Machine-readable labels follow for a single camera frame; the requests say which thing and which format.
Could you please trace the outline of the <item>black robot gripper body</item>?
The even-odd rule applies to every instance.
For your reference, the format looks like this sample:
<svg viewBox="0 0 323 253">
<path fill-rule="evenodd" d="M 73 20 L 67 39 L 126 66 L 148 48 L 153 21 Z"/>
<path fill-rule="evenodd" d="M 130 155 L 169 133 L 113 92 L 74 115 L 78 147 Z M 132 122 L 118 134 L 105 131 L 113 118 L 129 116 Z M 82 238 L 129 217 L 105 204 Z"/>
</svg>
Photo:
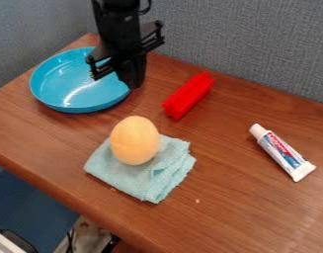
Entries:
<svg viewBox="0 0 323 253">
<path fill-rule="evenodd" d="M 141 0 L 91 0 L 95 24 L 101 42 L 86 56 L 90 75 L 94 80 L 116 72 L 121 57 L 149 52 L 165 43 L 162 21 L 141 23 L 141 17 L 153 7 L 141 8 Z"/>
</svg>

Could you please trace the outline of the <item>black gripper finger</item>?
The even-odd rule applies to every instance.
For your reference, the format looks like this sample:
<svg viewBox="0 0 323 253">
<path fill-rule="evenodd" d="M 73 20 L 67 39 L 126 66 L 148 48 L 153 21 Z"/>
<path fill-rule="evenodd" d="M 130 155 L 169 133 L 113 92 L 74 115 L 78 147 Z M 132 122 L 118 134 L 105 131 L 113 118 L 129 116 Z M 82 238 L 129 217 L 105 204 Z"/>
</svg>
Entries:
<svg viewBox="0 0 323 253">
<path fill-rule="evenodd" d="M 136 55 L 121 57 L 116 63 L 116 72 L 120 79 L 132 89 L 141 88 L 146 80 L 148 54 L 140 52 Z"/>
</svg>

